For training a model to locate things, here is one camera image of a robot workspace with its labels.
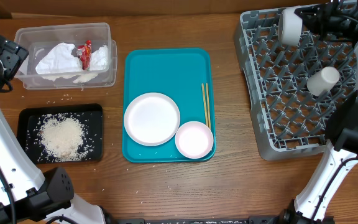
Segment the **grey-green bowl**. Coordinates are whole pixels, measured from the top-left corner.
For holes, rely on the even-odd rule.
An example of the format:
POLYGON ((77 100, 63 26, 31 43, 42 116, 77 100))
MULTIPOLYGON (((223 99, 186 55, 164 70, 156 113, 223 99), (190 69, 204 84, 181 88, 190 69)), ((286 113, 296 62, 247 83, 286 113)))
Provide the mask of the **grey-green bowl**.
POLYGON ((278 39, 281 44, 297 46, 302 32, 302 19, 295 14, 297 7, 288 7, 281 12, 278 23, 278 39))

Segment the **white cup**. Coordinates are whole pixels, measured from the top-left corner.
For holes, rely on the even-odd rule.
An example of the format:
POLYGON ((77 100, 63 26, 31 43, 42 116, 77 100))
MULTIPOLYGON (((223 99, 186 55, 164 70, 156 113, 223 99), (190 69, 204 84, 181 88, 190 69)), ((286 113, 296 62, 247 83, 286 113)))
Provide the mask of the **white cup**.
POLYGON ((329 92, 339 81, 340 73, 334 67, 324 67, 307 81, 307 89, 314 96, 329 92))

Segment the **red sauce packet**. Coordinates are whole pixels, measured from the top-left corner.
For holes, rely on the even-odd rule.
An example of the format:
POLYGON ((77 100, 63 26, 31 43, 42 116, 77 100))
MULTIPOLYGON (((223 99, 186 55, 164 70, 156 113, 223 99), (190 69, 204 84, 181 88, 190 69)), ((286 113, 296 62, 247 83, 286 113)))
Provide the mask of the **red sauce packet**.
POLYGON ((90 69, 90 60, 91 60, 91 41, 87 40, 83 45, 80 45, 76 50, 77 56, 81 62, 83 70, 90 69))

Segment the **pile of white rice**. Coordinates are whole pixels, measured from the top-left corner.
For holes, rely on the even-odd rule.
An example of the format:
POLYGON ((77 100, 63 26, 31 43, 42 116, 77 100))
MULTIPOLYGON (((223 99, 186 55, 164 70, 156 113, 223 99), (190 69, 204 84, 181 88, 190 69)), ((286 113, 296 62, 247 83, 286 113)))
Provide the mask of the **pile of white rice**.
POLYGON ((102 155, 101 113, 30 116, 24 151, 36 164, 97 161, 102 155))

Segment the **large white plate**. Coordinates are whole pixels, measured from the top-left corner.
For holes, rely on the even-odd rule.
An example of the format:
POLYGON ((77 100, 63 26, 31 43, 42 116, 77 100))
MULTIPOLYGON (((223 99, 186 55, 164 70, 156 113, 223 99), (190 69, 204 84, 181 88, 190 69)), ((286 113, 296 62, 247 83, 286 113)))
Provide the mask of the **large white plate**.
POLYGON ((177 104, 162 93, 144 93, 136 97, 124 113, 126 133, 143 146, 159 146, 168 142, 179 125, 177 104))

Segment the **small pink bowl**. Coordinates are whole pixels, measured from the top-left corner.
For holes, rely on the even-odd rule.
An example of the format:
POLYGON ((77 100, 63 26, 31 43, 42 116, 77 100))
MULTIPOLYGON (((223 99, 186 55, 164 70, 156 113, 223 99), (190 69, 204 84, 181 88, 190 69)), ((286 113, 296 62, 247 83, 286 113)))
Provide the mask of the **small pink bowl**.
POLYGON ((178 128, 175 145, 180 154, 189 159, 201 159, 213 148, 212 131, 199 121, 189 121, 178 128))

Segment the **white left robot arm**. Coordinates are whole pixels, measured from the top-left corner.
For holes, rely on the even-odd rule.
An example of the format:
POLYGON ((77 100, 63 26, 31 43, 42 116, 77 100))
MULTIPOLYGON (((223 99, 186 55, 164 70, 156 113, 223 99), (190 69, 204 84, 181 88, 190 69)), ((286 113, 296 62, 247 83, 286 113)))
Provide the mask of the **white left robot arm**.
MULTIPOLYGON (((10 81, 28 54, 25 48, 0 35, 0 93, 12 91, 10 81)), ((0 223, 24 220, 115 223, 103 207, 92 205, 74 193, 64 168, 42 172, 36 167, 0 109, 0 223)))

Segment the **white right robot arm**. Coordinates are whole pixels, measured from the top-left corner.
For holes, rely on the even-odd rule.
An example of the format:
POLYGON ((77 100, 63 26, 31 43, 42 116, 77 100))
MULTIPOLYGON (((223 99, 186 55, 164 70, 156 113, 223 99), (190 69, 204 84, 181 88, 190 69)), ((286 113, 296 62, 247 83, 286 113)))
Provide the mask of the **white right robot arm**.
POLYGON ((358 164, 358 1, 351 12, 341 10, 340 1, 315 6, 284 9, 279 18, 278 38, 296 46, 303 27, 324 39, 328 34, 337 42, 350 42, 356 54, 355 91, 326 123, 326 149, 311 179, 275 223, 333 223, 326 209, 350 170, 358 164))

